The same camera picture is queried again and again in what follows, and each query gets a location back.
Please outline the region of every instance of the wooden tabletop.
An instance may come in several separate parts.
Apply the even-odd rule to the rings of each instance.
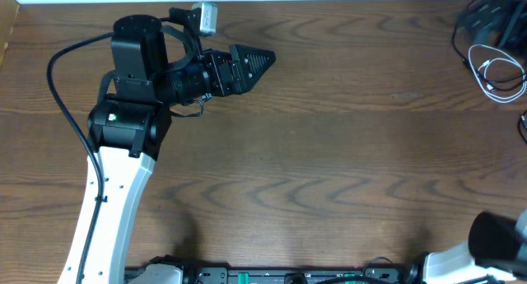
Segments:
[[[23,6],[0,69],[0,282],[54,283],[80,211],[86,153],[49,94],[62,48],[130,14],[190,3]],[[466,240],[482,210],[527,202],[527,102],[499,105],[449,45],[464,1],[219,3],[205,47],[277,61],[248,94],[174,119],[138,210],[128,265],[164,254],[233,266],[407,262]],[[169,40],[171,60],[182,54]],[[86,131],[108,40],[56,65]],[[180,109],[191,112],[194,107]]]

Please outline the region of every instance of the white cable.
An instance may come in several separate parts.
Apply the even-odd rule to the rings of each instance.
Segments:
[[[493,90],[493,87],[490,85],[490,84],[487,84],[487,88],[486,89],[485,87],[483,87],[483,84],[481,83],[481,79],[479,78],[478,76],[478,73],[476,72],[476,69],[474,68],[474,65],[472,64],[472,57],[471,57],[471,53],[472,53],[472,49],[474,49],[475,47],[483,47],[485,49],[492,49],[492,50],[495,50],[497,51],[498,53],[500,54],[503,54],[505,55],[506,57],[508,58],[494,58],[492,60],[487,60],[485,61],[481,66],[479,66],[478,68],[478,71],[481,70],[481,68],[485,68],[484,72],[483,72],[483,77],[487,78],[487,70],[488,68],[492,65],[492,63],[496,62],[496,61],[503,61],[503,62],[507,62],[507,63],[511,63],[513,64],[514,66],[518,67],[520,70],[521,70],[521,73],[523,74],[523,76],[521,77],[521,79],[523,79],[523,83],[521,84],[521,88],[519,91],[517,91],[514,95],[509,95],[509,96],[500,96],[500,95],[496,95],[496,94],[493,94],[492,93],[492,90]],[[508,53],[500,50],[500,49],[495,49],[493,48],[492,46],[488,46],[488,45],[484,45],[484,44],[474,44],[470,47],[469,49],[469,64],[470,64],[470,68],[472,69],[472,73],[474,74],[474,77],[476,78],[476,81],[478,82],[479,84],[479,87],[481,88],[481,90],[483,91],[483,93],[489,97],[491,100],[494,100],[498,103],[502,103],[502,104],[505,104],[505,103],[510,103],[512,102],[513,100],[516,100],[518,98],[520,98],[524,93],[525,93],[525,90],[527,89],[527,81],[525,80],[525,70],[523,69],[523,67],[521,67],[521,64],[518,63],[518,61],[516,61],[514,58],[512,58]]]

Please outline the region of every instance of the brown object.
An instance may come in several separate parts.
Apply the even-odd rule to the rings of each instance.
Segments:
[[[404,262],[466,240],[482,210],[526,207],[515,130],[526,102],[491,102],[450,48],[464,1],[218,4],[218,35],[204,46],[272,49],[277,62],[249,94],[174,119],[128,265],[164,254],[233,266]],[[188,6],[24,6],[0,71],[0,283],[58,280],[84,194],[86,153],[49,94],[49,58],[121,16]],[[176,60],[181,45],[166,39]],[[108,40],[57,63],[58,92],[83,128],[112,68]]]
[[[19,6],[16,0],[0,0],[0,67],[13,32]]]

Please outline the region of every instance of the brown wood surface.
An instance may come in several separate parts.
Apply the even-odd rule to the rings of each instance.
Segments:
[[[277,62],[243,96],[175,119],[139,206],[128,264],[173,254],[234,266],[404,262],[466,240],[482,210],[526,206],[525,100],[487,99],[449,46],[463,1],[220,3],[204,46]],[[129,14],[189,3],[24,6],[0,70],[0,282],[53,283],[86,153],[45,81],[58,50]],[[182,53],[168,42],[170,58]],[[68,54],[59,93],[82,127],[108,41]]]

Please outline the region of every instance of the cardboard box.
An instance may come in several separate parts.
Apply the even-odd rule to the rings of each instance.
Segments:
[[[0,0],[0,66],[2,66],[13,33],[19,8],[20,5],[15,0]]]

